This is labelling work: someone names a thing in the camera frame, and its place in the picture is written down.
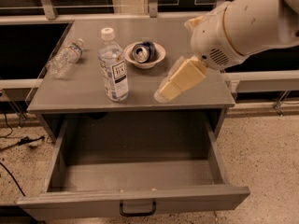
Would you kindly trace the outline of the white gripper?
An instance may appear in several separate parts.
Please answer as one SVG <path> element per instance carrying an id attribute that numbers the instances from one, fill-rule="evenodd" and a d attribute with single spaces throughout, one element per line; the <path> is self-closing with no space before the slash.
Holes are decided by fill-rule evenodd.
<path id="1" fill-rule="evenodd" d="M 185 28 L 192 32 L 191 49 L 195 56 L 179 57 L 167 77 L 154 93 L 159 103 L 168 103 L 206 78 L 207 67 L 223 70 L 243 63 L 247 57 L 231 45 L 224 28 L 225 11 L 229 2 L 216 7 L 204 17 L 185 21 Z"/>

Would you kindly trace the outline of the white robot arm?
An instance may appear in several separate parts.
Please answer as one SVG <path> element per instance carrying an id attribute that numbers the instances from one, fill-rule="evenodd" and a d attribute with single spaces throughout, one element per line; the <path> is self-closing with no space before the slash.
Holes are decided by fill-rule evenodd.
<path id="1" fill-rule="evenodd" d="M 269 49 L 299 45 L 299 0 L 234 0 L 204 16 L 189 19 L 193 56 L 181 57 L 154 93 L 167 103 L 206 78 L 208 69 L 223 70 Z"/>

